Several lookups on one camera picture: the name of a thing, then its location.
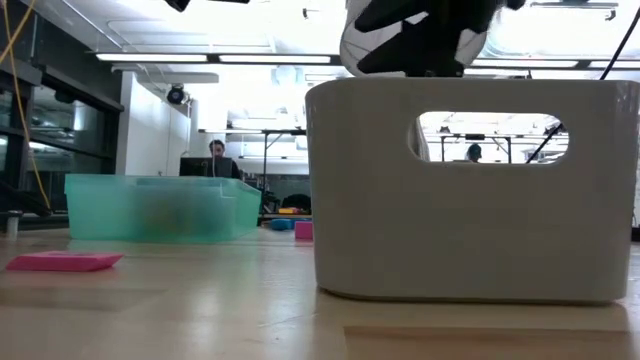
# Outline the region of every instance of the wooden table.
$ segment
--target wooden table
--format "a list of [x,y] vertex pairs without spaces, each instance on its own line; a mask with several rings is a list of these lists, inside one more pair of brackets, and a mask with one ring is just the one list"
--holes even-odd
[[2,360],[612,360],[640,347],[639,247],[628,297],[593,308],[344,300],[316,289],[309,243],[266,230],[213,246],[19,241],[0,245],[0,265],[67,247],[127,255],[97,273],[0,273]]

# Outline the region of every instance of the pink object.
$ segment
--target pink object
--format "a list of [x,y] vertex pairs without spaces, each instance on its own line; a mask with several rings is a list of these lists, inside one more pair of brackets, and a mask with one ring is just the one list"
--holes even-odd
[[296,221],[296,239],[313,240],[313,223],[311,221]]
[[46,251],[20,255],[13,259],[7,270],[25,271],[74,271],[88,272],[110,268],[120,260],[120,253],[74,253]]

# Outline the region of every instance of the window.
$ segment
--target window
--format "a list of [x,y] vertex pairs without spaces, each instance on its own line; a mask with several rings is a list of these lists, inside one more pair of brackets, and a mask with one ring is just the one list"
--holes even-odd
[[9,126],[9,123],[11,122],[12,98],[12,93],[8,91],[0,91],[0,126]]
[[47,87],[34,91],[31,131],[87,151],[105,151],[105,114]]
[[[560,124],[554,116],[527,113],[436,111],[424,113],[419,119],[431,161],[469,160],[473,146],[480,156],[476,161],[502,164],[525,163]],[[562,157],[569,145],[569,135],[561,128],[531,164],[548,164]]]
[[[30,142],[29,147],[33,155],[42,180],[44,191],[49,197],[53,210],[66,210],[67,202],[64,193],[64,179],[66,174],[99,174],[103,161],[87,155],[62,150],[53,146]],[[36,179],[33,163],[27,164],[24,190],[40,198],[40,189]]]
[[4,176],[5,161],[7,158],[7,144],[9,143],[6,136],[0,136],[0,179]]

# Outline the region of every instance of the ceiling light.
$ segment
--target ceiling light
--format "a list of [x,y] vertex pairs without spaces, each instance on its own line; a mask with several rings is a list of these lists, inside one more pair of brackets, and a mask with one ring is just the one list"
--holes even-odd
[[48,146],[40,143],[29,142],[29,147],[32,149],[46,150]]
[[486,75],[486,76],[527,76],[526,70],[503,70],[503,69],[465,69],[465,75]]
[[530,59],[476,59],[472,67],[548,69],[572,68],[578,64],[574,60],[530,60]]
[[208,134],[262,134],[262,130],[249,129],[200,129],[199,132]]
[[186,62],[206,63],[207,55],[203,54],[140,54],[140,53],[102,53],[96,54],[98,59],[111,62]]
[[330,56],[316,55],[220,55],[220,62],[264,64],[329,64]]
[[306,74],[304,76],[306,81],[331,81],[337,78],[337,76],[331,74]]
[[[264,160],[264,156],[260,156],[260,155],[240,155],[238,156],[238,159],[244,159],[244,160]],[[267,156],[267,159],[274,159],[274,160],[307,160],[308,157],[306,156]]]
[[[609,65],[609,61],[592,61],[589,68],[604,69]],[[640,70],[640,61],[616,61],[613,69]]]
[[556,9],[615,9],[617,2],[589,2],[587,1],[540,1],[532,2],[531,7]]

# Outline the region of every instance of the fluorescent light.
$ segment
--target fluorescent light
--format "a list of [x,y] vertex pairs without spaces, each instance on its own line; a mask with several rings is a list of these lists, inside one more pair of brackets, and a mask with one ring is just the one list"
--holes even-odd
[[526,70],[503,70],[503,69],[465,69],[465,75],[487,75],[487,76],[527,76]]
[[46,148],[48,148],[47,145],[34,143],[34,142],[29,142],[29,147],[32,149],[38,149],[38,150],[45,150]]
[[337,77],[331,74],[307,74],[304,79],[306,81],[331,81],[337,79]]
[[262,134],[262,130],[259,129],[200,129],[200,132],[208,134]]
[[227,63],[329,64],[331,57],[313,55],[220,55],[220,61]]
[[208,62],[203,54],[140,54],[140,53],[110,53],[96,54],[102,61],[112,62]]
[[600,3],[587,3],[584,4],[567,4],[563,1],[542,1],[542,2],[532,2],[529,6],[531,7],[539,7],[539,8],[556,8],[556,9],[597,9],[597,10],[613,10],[619,6],[617,2],[600,2]]
[[[590,68],[604,69],[609,65],[609,61],[593,61],[589,64]],[[640,69],[640,61],[616,61],[613,64],[614,69]]]
[[[264,160],[264,156],[260,155],[245,155],[239,156],[238,159],[241,160]],[[307,160],[306,156],[276,156],[276,155],[268,155],[267,159],[273,160]]]
[[572,68],[578,64],[573,60],[529,60],[529,59],[476,59],[471,66],[495,68]]
[[266,129],[293,129],[297,124],[293,119],[278,120],[268,118],[249,118],[249,119],[236,119],[231,121],[231,126],[234,129],[249,129],[249,130],[266,130]]

